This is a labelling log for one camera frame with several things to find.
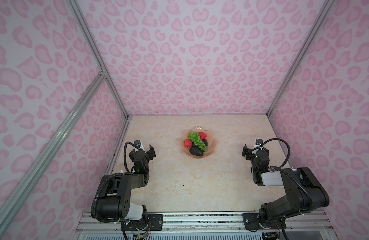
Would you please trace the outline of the green fake grape bunch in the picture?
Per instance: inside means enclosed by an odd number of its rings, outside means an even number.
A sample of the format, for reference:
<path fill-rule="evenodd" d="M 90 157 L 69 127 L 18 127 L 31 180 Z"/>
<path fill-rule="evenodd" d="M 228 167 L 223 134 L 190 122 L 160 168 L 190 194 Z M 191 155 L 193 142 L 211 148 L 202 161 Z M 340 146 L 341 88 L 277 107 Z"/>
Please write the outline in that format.
<path fill-rule="evenodd" d="M 188 139 L 192 141 L 192 143 L 196 146 L 199 147 L 201 150 L 203 150 L 204 152 L 207 152 L 207 147 L 204 145 L 204 143 L 202 142 L 202 140 L 200 139 L 200 136 L 198 134 L 199 132 L 190 132 L 188 135 Z"/>

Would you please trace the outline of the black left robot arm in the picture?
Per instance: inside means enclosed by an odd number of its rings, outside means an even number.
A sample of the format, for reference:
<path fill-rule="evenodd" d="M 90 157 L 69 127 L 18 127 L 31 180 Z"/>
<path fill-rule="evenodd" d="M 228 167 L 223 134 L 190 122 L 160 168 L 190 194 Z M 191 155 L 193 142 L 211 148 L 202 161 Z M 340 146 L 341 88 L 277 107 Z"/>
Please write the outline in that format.
<path fill-rule="evenodd" d="M 146 187 L 149 162 L 156 157 L 153 146 L 148 151 L 138 148 L 129 153 L 134 163 L 132 172 L 103 176 L 91 205 L 91 217 L 102 223 L 148 224 L 146 206 L 131 202 L 131 191 Z"/>

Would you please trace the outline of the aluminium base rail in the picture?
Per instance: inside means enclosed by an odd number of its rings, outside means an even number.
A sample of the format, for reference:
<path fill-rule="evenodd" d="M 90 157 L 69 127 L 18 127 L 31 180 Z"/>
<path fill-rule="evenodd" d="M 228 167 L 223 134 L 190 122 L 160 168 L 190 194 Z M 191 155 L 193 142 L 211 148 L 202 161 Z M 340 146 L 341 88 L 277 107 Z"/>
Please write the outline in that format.
<path fill-rule="evenodd" d="M 266 229 L 257 212 L 161 212 L 150 214 L 150 227 L 141 231 L 120 223 L 100 223 L 83 214 L 75 240 L 336 240 L 323 211 L 299 215 Z"/>

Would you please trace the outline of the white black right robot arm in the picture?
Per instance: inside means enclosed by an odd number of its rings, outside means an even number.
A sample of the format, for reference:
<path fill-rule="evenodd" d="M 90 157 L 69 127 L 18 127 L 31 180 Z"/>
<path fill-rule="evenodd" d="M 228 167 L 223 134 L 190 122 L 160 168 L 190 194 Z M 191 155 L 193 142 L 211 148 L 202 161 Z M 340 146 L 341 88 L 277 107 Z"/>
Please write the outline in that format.
<path fill-rule="evenodd" d="M 242 156 L 251 162 L 252 179 L 256 185 L 280 186 L 285 192 L 283 197 L 262 204 L 257 214 L 243 214 L 246 230 L 255 233 L 275 226 L 284 229 L 288 218 L 329 205 L 328 193 L 309 168 L 270 166 L 269 150 L 259 145 L 253 149 L 244 146 Z"/>

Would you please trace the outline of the right aluminium corner post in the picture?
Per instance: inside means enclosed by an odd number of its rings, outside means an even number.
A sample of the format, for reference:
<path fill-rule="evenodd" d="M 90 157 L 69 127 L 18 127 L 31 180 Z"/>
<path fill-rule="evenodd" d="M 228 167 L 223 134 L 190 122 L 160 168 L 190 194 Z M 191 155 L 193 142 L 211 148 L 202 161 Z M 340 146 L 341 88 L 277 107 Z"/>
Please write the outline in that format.
<path fill-rule="evenodd" d="M 298 51 L 294 61 L 292 62 L 289 71 L 285 75 L 285 78 L 280 85 L 280 88 L 278 89 L 273 102 L 271 103 L 268 112 L 266 113 L 266 116 L 268 119 L 270 119 L 271 115 L 274 113 L 275 108 L 277 107 L 278 103 L 280 102 L 280 99 L 285 92 L 287 86 L 291 82 L 293 76 L 296 73 L 297 68 L 300 66 L 300 64 L 303 61 L 303 58 L 308 53 L 309 48 L 311 47 L 314 39 L 317 37 L 319 31 L 322 29 L 324 23 L 326 22 L 327 18 L 330 16 L 332 10 L 335 7 L 337 1 L 335 0 L 326 0 L 324 1 L 322 8 L 320 9 L 319 13 L 317 14 L 317 17 L 315 18 L 308 34 L 306 35 L 305 40 L 303 41 L 300 50 Z"/>

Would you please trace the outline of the pink scalloped fruit bowl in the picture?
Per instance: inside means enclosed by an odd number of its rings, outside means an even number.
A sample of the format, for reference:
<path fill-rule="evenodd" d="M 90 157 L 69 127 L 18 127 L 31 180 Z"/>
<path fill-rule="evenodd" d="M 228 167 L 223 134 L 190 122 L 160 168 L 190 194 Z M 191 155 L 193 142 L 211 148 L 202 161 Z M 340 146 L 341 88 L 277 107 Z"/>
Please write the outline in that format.
<path fill-rule="evenodd" d="M 218 144 L 212 130 L 204 130 L 195 127 L 193 130 L 184 131 L 179 139 L 182 153 L 194 159 L 204 159 L 211 156 Z"/>

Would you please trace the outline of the aluminium corner frame post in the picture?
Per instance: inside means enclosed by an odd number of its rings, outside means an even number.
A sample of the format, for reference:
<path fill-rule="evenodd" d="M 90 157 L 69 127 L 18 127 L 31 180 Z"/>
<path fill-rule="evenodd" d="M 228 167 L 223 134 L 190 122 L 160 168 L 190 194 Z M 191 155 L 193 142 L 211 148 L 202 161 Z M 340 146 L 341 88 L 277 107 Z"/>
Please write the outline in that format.
<path fill-rule="evenodd" d="M 115 84 L 108 72 L 108 69 L 106 67 L 106 64 L 103 61 L 103 58 L 99 52 L 99 48 L 94 40 L 93 35 L 91 34 L 91 31 L 88 27 L 88 23 L 85 20 L 84 14 L 82 13 L 80 6 L 78 4 L 78 1 L 75 0 L 67 0 L 65 1 L 66 4 L 68 5 L 71 14 L 73 15 L 73 17 L 75 18 L 78 28 L 81 30 L 83 37 L 85 39 L 85 41 L 87 42 L 87 46 L 90 49 L 92 56 L 94 57 L 100 72 L 103 73 L 105 75 L 105 81 L 110 89 L 111 94 L 113 95 L 113 97 L 115 98 L 115 103 L 117 104 L 118 108 L 121 111 L 121 114 L 123 116 L 124 119 L 128 120 L 129 115 L 127 114 L 125 107 L 121 101 L 120 95 L 118 93 L 118 91 L 116 90 Z"/>

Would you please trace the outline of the red fake apple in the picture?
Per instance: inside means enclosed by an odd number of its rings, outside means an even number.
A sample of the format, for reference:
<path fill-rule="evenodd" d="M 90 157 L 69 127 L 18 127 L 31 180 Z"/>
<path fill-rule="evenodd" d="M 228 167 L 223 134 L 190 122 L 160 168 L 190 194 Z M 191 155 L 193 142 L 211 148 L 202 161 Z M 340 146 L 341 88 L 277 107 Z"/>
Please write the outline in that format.
<path fill-rule="evenodd" d="M 189 139 L 186 139 L 183 144 L 186 148 L 190 148 L 192 146 L 192 141 Z"/>
<path fill-rule="evenodd" d="M 205 132 L 199 132 L 198 134 L 201 140 L 205 140 L 207 138 L 207 134 Z"/>

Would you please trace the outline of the dark fake avocado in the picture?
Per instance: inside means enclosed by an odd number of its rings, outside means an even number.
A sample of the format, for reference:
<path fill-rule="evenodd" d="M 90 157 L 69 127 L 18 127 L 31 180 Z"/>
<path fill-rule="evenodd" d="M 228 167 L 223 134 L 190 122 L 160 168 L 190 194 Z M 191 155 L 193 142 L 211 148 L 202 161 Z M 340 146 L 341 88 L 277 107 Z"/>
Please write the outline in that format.
<path fill-rule="evenodd" d="M 206 139 L 203 139 L 202 142 L 204 143 L 204 145 L 207 147 L 208 146 L 208 142 Z"/>
<path fill-rule="evenodd" d="M 204 151 L 201 150 L 199 147 L 190 147 L 189 152 L 191 155 L 196 157 L 202 157 L 204 154 Z"/>

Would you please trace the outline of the diagonal aluminium frame bar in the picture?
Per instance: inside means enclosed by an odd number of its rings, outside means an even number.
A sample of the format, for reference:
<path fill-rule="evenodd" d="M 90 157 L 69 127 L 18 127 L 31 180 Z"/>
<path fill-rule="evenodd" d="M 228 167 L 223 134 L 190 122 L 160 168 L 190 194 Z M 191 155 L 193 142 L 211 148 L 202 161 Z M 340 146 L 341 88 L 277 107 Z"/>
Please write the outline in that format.
<path fill-rule="evenodd" d="M 34 164 L 20 180 L 19 184 L 16 186 L 7 201 L 2 205 L 0 209 L 0 239 L 6 232 L 7 228 L 11 225 L 12 221 L 20 211 L 22 205 L 25 203 L 40 178 L 43 176 L 51 161 L 57 155 L 59 149 L 62 147 L 66 138 L 73 130 L 74 126 L 104 80 L 104 73 L 97 75 L 93 83 L 89 86 L 74 108 L 71 110 L 70 114 L 60 125 L 53 138 L 48 142 L 40 155 L 35 159 Z"/>

